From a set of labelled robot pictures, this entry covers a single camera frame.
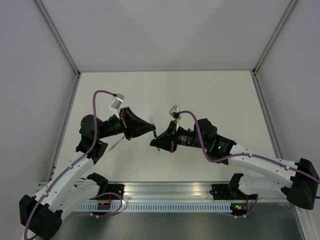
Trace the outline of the green gel pen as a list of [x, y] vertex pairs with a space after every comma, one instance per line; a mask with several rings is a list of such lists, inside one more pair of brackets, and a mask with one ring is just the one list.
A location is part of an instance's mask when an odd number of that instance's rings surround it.
[[152, 131], [152, 133], [153, 133], [153, 137], [154, 137], [154, 139], [156, 139], [157, 138], [157, 133], [156, 133], [156, 130], [153, 130]]

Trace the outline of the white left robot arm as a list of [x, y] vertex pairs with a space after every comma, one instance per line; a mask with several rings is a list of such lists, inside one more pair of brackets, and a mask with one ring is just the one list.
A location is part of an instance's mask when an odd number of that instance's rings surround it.
[[104, 155], [108, 144], [103, 138], [123, 134], [131, 140], [155, 129], [154, 124], [139, 118], [129, 107], [121, 108], [119, 114], [105, 121], [97, 118], [96, 113], [86, 115], [80, 123], [81, 140], [62, 171], [34, 195], [26, 194], [20, 199], [19, 215], [25, 227], [24, 235], [32, 232], [35, 237], [49, 240], [82, 203], [108, 195], [109, 182], [97, 173], [75, 185]]

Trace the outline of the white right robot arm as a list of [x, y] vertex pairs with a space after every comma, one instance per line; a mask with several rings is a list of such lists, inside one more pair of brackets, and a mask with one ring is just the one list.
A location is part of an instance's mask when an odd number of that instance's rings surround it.
[[218, 134], [218, 129], [206, 119], [200, 119], [193, 129], [177, 127], [171, 121], [167, 130], [150, 142], [150, 146], [174, 153], [178, 146], [204, 149], [211, 163], [244, 168], [259, 177], [235, 173], [228, 185], [228, 194], [235, 199], [245, 195], [285, 197], [305, 210], [314, 208], [320, 177], [313, 163], [259, 155], [255, 151]]

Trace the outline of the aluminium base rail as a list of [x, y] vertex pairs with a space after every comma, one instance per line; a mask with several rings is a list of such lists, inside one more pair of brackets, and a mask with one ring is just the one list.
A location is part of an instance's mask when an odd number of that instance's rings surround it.
[[132, 181], [109, 183], [125, 185], [123, 199], [131, 202], [228, 201], [214, 200], [210, 194], [212, 184], [229, 184], [227, 181]]

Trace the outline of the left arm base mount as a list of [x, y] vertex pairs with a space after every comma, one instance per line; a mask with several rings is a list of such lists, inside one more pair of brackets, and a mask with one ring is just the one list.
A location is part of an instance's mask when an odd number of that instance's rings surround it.
[[87, 179], [93, 180], [99, 186], [97, 197], [95, 200], [118, 200], [119, 198], [114, 193], [123, 198], [125, 192], [125, 185], [120, 183], [109, 183], [108, 179], [98, 173], [91, 173], [87, 176]]

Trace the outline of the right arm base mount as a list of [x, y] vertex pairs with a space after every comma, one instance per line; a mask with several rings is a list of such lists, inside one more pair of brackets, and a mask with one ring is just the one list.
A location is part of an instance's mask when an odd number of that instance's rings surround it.
[[246, 201], [256, 200], [257, 194], [246, 195], [239, 189], [239, 184], [212, 184], [209, 193], [214, 200]]

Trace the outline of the right aluminium frame post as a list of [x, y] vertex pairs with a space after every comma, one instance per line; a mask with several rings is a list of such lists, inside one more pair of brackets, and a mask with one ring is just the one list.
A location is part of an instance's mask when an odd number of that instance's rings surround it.
[[299, 3], [299, 0], [290, 0], [287, 7], [285, 8], [283, 14], [281, 15], [280, 20], [278, 21], [275, 29], [273, 30], [269, 40], [267, 41], [266, 46], [264, 47], [260, 57], [258, 58], [254, 68], [252, 69], [251, 73], [255, 76], [260, 68], [262, 67], [264, 61], [266, 60], [269, 52], [271, 51], [274, 43], [276, 42], [277, 38], [281, 34], [283, 28], [285, 27], [287, 21], [289, 20], [291, 14], [293, 13], [295, 7]]

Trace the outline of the aluminium frame post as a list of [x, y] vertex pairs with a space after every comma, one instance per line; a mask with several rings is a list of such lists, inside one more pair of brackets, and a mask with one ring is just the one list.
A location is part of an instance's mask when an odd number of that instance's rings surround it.
[[260, 68], [262, 67], [264, 61], [266, 60], [269, 52], [271, 51], [274, 43], [276, 42], [277, 38], [281, 34], [283, 28], [285, 27], [287, 21], [289, 20], [291, 14], [293, 13], [295, 7], [299, 3], [299, 0], [290, 0], [287, 7], [285, 8], [283, 14], [281, 15], [280, 20], [278, 21], [275, 29], [273, 30], [269, 40], [267, 41], [266, 46], [264, 47], [260, 57], [258, 58], [254, 68], [252, 69], [251, 73], [255, 76]]
[[54, 40], [56, 41], [59, 49], [62, 52], [62, 55], [66, 59], [68, 65], [74, 72], [74, 74], [79, 77], [81, 75], [81, 72], [79, 68], [77, 67], [75, 61], [73, 60], [64, 40], [62, 39], [53, 19], [51, 18], [45, 4], [43, 3], [42, 0], [33, 0], [32, 1], [37, 8], [38, 12], [40, 13], [42, 19], [44, 20], [46, 26], [48, 27], [50, 33], [52, 34]]

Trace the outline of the left aluminium frame post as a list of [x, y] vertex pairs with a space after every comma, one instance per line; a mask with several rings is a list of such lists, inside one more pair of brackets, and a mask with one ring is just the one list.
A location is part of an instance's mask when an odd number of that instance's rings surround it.
[[75, 61], [73, 60], [64, 40], [62, 39], [53, 19], [51, 18], [45, 4], [43, 3], [42, 0], [33, 0], [32, 1], [37, 8], [38, 12], [40, 13], [42, 19], [44, 20], [46, 26], [48, 27], [50, 33], [52, 34], [54, 40], [56, 41], [59, 49], [62, 52], [62, 55], [66, 59], [68, 65], [74, 72], [74, 74], [79, 77], [81, 75], [81, 72], [79, 68], [77, 67]]

